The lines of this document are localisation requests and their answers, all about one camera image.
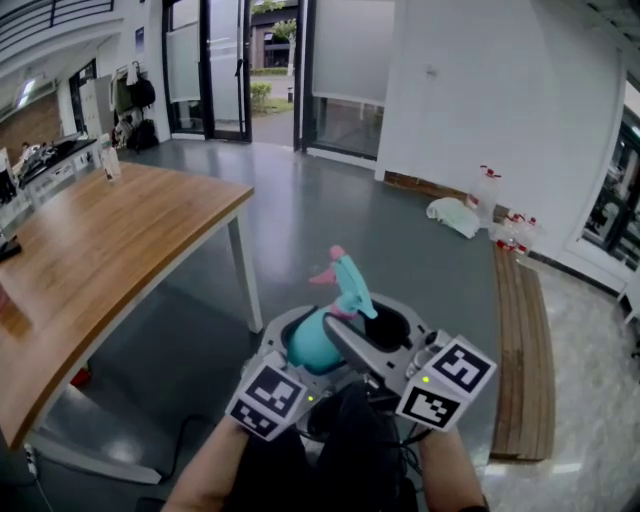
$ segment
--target teal spray bottle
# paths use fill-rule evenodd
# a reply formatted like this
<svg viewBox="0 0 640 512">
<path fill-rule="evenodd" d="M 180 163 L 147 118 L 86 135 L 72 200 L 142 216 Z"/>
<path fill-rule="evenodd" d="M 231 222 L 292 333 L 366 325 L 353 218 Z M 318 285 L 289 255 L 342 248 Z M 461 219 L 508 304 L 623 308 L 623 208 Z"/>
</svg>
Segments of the teal spray bottle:
<svg viewBox="0 0 640 512">
<path fill-rule="evenodd" d="M 342 362 L 340 352 L 324 332 L 322 320 L 325 314 L 331 313 L 348 321 L 353 321 L 358 311 L 369 318 L 378 316 L 367 285 L 351 257 L 337 245 L 331 248 L 330 255 L 331 266 L 310 281 L 314 284 L 337 283 L 341 295 L 298 326 L 288 349 L 289 361 L 294 366 L 303 365 L 314 375 L 324 375 Z"/>
</svg>

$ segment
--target white towel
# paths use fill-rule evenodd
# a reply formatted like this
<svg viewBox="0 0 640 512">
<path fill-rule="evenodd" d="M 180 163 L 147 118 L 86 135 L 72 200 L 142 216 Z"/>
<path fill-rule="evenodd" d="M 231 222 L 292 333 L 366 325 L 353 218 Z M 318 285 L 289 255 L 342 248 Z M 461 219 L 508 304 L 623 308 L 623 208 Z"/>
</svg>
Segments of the white towel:
<svg viewBox="0 0 640 512">
<path fill-rule="evenodd" d="M 127 85 L 133 85 L 138 82 L 138 68 L 131 63 L 127 66 Z"/>
<path fill-rule="evenodd" d="M 427 207 L 427 217 L 439 220 L 467 238 L 473 238 L 480 228 L 478 216 L 453 197 L 433 201 Z"/>
</svg>

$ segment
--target human arm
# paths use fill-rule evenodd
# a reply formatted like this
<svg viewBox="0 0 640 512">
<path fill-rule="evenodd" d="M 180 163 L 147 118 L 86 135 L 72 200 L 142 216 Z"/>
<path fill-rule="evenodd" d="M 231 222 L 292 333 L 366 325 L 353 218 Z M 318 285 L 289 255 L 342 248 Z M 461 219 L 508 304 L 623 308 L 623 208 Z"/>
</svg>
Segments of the human arm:
<svg viewBox="0 0 640 512">
<path fill-rule="evenodd" d="M 249 434 L 225 416 L 184 469 L 162 512 L 217 512 L 233 489 Z"/>
<path fill-rule="evenodd" d="M 458 429 L 432 432 L 419 444 L 422 480 L 431 512 L 484 507 L 484 497 Z"/>
</svg>

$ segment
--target shrub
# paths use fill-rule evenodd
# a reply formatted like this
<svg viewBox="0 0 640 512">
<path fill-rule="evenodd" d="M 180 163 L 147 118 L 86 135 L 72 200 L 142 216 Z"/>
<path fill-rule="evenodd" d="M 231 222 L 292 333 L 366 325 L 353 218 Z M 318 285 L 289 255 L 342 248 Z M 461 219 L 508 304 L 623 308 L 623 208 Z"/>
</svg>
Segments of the shrub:
<svg viewBox="0 0 640 512">
<path fill-rule="evenodd" d="M 253 82 L 251 84 L 251 104 L 256 111 L 262 111 L 265 108 L 265 101 L 271 94 L 271 84 L 265 82 Z"/>
<path fill-rule="evenodd" d="M 287 68 L 254 68 L 251 70 L 253 76 L 262 75 L 286 75 Z"/>
</svg>

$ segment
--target outdoor pavement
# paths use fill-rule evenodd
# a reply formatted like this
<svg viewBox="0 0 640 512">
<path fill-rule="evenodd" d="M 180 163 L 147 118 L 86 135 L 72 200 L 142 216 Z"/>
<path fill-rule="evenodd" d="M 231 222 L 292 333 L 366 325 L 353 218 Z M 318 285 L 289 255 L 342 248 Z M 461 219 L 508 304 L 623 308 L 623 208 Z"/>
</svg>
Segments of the outdoor pavement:
<svg viewBox="0 0 640 512">
<path fill-rule="evenodd" d="M 292 76 L 252 76 L 251 83 L 265 82 L 271 84 L 271 97 L 272 98 L 286 98 L 287 88 L 293 87 L 294 77 Z"/>
<path fill-rule="evenodd" d="M 293 110 L 251 120 L 254 142 L 293 146 Z"/>
</svg>

